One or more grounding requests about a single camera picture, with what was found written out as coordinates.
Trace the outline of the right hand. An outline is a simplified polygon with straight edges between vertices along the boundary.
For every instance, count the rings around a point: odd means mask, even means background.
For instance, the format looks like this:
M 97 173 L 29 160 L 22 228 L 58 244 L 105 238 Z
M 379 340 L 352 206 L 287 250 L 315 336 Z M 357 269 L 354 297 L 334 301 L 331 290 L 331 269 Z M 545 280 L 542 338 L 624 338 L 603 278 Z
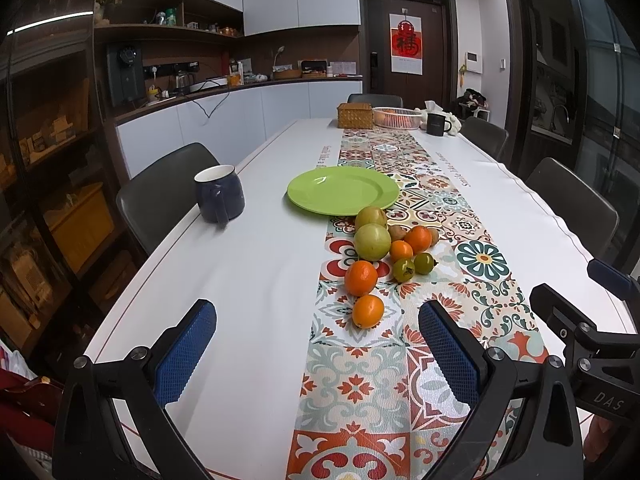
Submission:
M 594 415 L 584 441 L 584 455 L 589 463 L 594 463 L 608 447 L 617 429 L 616 422 Z

